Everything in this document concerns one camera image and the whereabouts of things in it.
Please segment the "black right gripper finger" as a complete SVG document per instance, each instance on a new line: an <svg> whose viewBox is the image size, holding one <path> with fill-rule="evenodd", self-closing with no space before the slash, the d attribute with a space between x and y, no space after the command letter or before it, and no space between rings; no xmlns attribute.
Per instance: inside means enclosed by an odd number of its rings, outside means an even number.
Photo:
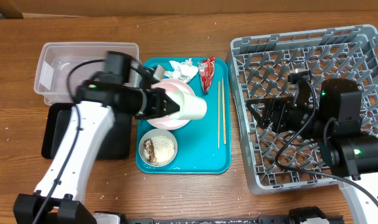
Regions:
<svg viewBox="0 0 378 224"><path fill-rule="evenodd" d="M266 129L269 126L270 118L265 103L246 102L246 107L259 127Z"/></svg>
<svg viewBox="0 0 378 224"><path fill-rule="evenodd" d="M257 105L257 104L269 104L274 102L287 102L293 101L293 97L284 97L284 98L262 98L262 99L254 99L254 100L247 100L246 105Z"/></svg>

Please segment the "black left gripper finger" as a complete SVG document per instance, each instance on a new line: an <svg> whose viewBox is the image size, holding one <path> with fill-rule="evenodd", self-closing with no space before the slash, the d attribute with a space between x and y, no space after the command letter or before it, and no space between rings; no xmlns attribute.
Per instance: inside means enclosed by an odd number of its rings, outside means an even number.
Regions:
<svg viewBox="0 0 378 224"><path fill-rule="evenodd" d="M172 100L163 88L155 88L156 108L160 113L176 113L180 111L180 106Z"/></svg>
<svg viewBox="0 0 378 224"><path fill-rule="evenodd" d="M142 119L142 120L156 119L156 118L162 118L172 113L173 112L170 112L170 111L144 111L144 112L138 112L135 115L135 118Z"/></svg>

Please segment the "white paper cup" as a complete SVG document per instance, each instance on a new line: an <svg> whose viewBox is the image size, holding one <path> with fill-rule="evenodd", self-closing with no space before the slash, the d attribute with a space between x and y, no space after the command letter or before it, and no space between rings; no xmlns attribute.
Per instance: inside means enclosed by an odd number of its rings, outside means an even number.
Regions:
<svg viewBox="0 0 378 224"><path fill-rule="evenodd" d="M168 97L180 107L178 112L170 114L171 119L198 120L207 113L207 103L204 99L181 90L167 92Z"/></svg>

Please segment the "grey bowl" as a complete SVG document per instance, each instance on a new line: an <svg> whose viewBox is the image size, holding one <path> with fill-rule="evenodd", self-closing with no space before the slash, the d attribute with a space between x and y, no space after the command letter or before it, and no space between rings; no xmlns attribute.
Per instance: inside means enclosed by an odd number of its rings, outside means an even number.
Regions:
<svg viewBox="0 0 378 224"><path fill-rule="evenodd" d="M176 138L174 137L174 135L172 133L170 133L169 131L164 130L164 129L152 129L152 130L148 131L146 134L144 134L144 136L140 139L139 144L138 144L138 152L139 152L140 158L142 158L142 160L144 161L144 163L147 164L147 165L149 165L149 166L152 166L152 167L162 167L162 166L155 166L155 165L150 164L146 160L146 158L144 156L144 147L143 147L144 141L146 139L153 138L155 136L166 136L167 138L169 138L169 139L172 140L172 142L174 143L174 147L175 147L174 158L175 158L175 156L177 154L177 141L176 141Z"/></svg>

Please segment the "white napkin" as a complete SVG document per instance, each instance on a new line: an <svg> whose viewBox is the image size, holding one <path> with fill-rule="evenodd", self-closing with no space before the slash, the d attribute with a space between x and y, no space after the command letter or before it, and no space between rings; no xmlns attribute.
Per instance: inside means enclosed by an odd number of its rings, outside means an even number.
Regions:
<svg viewBox="0 0 378 224"><path fill-rule="evenodd" d="M199 69L193 65L192 59L186 59L184 62L170 60L172 71L165 71L164 76L188 84L198 73Z"/></svg>

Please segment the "red snack wrapper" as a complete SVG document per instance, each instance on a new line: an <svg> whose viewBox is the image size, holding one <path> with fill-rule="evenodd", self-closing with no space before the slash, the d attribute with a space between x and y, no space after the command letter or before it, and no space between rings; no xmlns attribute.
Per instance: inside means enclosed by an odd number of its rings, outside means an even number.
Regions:
<svg viewBox="0 0 378 224"><path fill-rule="evenodd" d="M207 94L214 79L215 57L209 57L198 63L198 71L203 92Z"/></svg>

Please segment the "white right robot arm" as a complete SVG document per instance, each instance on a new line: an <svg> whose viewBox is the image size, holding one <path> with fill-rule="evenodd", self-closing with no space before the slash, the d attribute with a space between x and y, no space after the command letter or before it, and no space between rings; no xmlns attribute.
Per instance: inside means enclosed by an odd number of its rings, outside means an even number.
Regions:
<svg viewBox="0 0 378 224"><path fill-rule="evenodd" d="M275 164L287 171L336 179L352 217L358 223L378 223L378 138L362 131L362 92L352 80L322 82L320 94L305 78L293 80L296 97L247 100L246 107L262 128L291 132ZM317 141L328 173L285 165L280 156L297 138Z"/></svg>

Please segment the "pink plate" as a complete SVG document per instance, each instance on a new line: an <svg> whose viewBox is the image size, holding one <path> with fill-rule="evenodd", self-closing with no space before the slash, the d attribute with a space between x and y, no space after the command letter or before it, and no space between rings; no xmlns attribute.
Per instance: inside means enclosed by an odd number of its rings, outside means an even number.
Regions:
<svg viewBox="0 0 378 224"><path fill-rule="evenodd" d="M160 82L152 85L152 87L163 88L166 90L166 92L179 89L185 93L195 95L194 91L188 84L182 81L176 80L176 79L171 79L171 78L163 79ZM189 119L176 120L176 119L171 119L168 116L148 120L148 123L154 126L155 128L166 129L166 130L179 129L185 126L189 122L190 122Z"/></svg>

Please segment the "left wooden chopstick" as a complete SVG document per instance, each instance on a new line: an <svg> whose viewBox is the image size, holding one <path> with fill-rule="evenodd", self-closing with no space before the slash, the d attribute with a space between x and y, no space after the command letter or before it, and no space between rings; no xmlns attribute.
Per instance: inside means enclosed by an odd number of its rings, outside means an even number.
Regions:
<svg viewBox="0 0 378 224"><path fill-rule="evenodd" d="M218 82L218 102L217 102L217 148L220 149L220 82Z"/></svg>

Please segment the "wooden chopstick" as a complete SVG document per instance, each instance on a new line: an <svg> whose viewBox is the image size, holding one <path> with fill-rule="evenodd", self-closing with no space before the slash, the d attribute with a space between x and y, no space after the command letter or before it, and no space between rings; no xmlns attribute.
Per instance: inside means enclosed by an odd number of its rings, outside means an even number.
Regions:
<svg viewBox="0 0 378 224"><path fill-rule="evenodd" d="M220 149L220 82L218 82L218 102L217 102L217 148Z"/></svg>
<svg viewBox="0 0 378 224"><path fill-rule="evenodd" d="M225 124L225 92L224 92L224 78L222 78L222 126L223 126L223 140L227 144L226 124Z"/></svg>

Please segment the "grey dish rack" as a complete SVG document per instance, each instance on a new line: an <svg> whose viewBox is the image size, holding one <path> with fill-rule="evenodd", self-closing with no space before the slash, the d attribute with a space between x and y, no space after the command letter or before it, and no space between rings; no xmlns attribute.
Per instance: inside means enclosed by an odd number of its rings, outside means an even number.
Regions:
<svg viewBox="0 0 378 224"><path fill-rule="evenodd" d="M362 91L362 130L378 138L378 31L374 26L336 27L239 37L231 41L230 87L240 127L240 147L248 189L256 195L331 185L334 179L279 168L275 156L291 132L257 125L247 100L293 96L290 70L305 68L320 91L324 80L347 78ZM297 137L280 156L285 165L327 173L318 144Z"/></svg>

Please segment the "right wooden chopstick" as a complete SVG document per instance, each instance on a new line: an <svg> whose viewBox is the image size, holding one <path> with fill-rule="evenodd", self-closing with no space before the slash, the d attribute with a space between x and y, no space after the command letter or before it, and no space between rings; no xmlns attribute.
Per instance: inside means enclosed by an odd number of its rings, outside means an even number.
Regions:
<svg viewBox="0 0 378 224"><path fill-rule="evenodd" d="M225 92L224 92L224 78L222 78L222 126L223 126L223 140L227 144L226 124L225 124Z"/></svg>

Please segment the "teal serving tray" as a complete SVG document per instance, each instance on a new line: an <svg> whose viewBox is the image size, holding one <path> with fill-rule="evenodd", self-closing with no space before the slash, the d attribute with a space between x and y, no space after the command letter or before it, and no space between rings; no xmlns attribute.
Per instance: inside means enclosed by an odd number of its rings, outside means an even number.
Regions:
<svg viewBox="0 0 378 224"><path fill-rule="evenodd" d="M227 144L224 144L223 140L222 78L224 78ZM218 82L220 82L220 149L217 148ZM198 75L188 85L196 96L206 101L206 115L200 120L190 121L185 126L171 131L177 140L177 154L171 163L162 167L149 166L139 156L138 144L140 139L148 131L154 129L154 126L147 121L139 120L136 165L143 172L150 174L221 174L230 167L232 153L228 66L222 59L215 59L214 79L207 94L202 90L201 79Z"/></svg>

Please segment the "black rectangular tray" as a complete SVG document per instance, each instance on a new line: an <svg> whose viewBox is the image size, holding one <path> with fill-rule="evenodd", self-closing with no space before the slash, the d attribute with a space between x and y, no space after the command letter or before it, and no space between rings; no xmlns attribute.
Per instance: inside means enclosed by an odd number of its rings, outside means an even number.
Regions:
<svg viewBox="0 0 378 224"><path fill-rule="evenodd" d="M53 159L67 130L72 104L55 103L49 108L41 155ZM131 142L132 117L124 113L115 114L115 122L103 140L97 155L98 160L127 159Z"/></svg>

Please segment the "clear plastic bin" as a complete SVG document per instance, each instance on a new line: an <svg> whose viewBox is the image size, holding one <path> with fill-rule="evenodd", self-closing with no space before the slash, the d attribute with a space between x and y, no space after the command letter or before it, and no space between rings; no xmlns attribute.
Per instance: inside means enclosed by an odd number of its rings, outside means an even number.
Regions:
<svg viewBox="0 0 378 224"><path fill-rule="evenodd" d="M123 52L139 60L139 47L132 42L48 42L40 53L34 91L44 103L70 103L67 76L77 65L104 59L108 51Z"/></svg>

